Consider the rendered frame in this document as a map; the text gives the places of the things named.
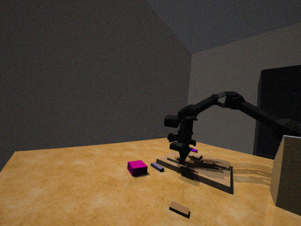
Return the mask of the magenta block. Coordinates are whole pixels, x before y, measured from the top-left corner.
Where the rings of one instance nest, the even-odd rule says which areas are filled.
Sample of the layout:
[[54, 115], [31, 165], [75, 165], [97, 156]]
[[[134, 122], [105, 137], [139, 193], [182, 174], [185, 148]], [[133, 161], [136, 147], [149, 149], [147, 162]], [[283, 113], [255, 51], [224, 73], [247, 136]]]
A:
[[147, 174], [147, 168], [148, 166], [142, 160], [128, 162], [127, 167], [132, 176]]

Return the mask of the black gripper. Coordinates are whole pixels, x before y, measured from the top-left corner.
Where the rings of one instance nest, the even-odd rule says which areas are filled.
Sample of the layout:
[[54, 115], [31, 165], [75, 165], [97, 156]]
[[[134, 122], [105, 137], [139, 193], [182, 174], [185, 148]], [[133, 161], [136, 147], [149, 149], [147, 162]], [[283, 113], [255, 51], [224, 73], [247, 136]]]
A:
[[180, 129], [178, 133], [180, 134], [180, 142], [172, 142], [170, 144], [170, 149], [179, 152], [181, 162], [183, 163], [192, 150], [189, 145], [196, 146], [196, 141], [192, 140], [192, 134], [194, 134], [192, 130]]

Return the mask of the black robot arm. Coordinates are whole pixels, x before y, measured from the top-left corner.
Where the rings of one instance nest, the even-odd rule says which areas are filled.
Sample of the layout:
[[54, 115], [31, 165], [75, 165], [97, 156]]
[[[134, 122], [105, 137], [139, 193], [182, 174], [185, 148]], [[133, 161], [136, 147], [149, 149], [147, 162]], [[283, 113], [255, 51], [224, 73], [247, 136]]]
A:
[[[218, 102], [218, 98], [224, 97], [225, 102]], [[222, 108], [238, 109], [245, 114], [253, 117], [255, 120], [268, 126], [271, 135], [282, 141], [284, 135], [301, 137], [301, 123], [292, 119], [278, 118], [265, 110], [246, 102], [242, 95], [234, 91], [212, 94], [209, 98], [195, 104], [187, 105], [178, 111], [178, 115], [166, 115], [164, 126], [184, 130], [193, 130], [193, 122], [197, 121], [197, 115], [212, 105], [221, 106]]]

